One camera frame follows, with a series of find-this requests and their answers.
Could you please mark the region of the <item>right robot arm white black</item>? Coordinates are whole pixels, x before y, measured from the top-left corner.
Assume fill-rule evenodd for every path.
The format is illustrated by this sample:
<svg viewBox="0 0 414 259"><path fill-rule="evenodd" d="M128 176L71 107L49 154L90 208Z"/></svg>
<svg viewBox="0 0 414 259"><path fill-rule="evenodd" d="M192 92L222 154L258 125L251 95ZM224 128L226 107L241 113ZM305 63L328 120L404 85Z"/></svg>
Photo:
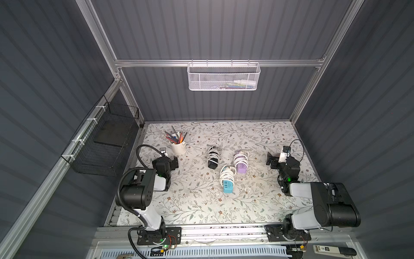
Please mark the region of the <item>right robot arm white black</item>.
<svg viewBox="0 0 414 259"><path fill-rule="evenodd" d="M334 227L355 228L361 224L361 216L342 183L300 182L300 161L289 152L278 156L267 154L266 165L279 173L278 184L289 197L310 199L308 211L287 214L282 223L268 224L265 231L270 242L310 241L310 230L332 231Z"/></svg>

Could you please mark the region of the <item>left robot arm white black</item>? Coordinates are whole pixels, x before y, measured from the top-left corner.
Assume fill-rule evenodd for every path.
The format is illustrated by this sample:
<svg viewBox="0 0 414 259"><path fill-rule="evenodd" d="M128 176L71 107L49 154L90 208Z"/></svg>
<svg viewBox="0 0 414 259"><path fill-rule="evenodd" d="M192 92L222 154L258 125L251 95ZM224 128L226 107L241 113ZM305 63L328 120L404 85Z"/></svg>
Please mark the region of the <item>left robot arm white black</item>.
<svg viewBox="0 0 414 259"><path fill-rule="evenodd" d="M137 232L145 240L162 243L167 229L163 217L151 205L154 192L166 192L171 185L171 172L179 167L177 157L161 156L153 162L153 168L134 167L121 178L115 203L142 222Z"/></svg>

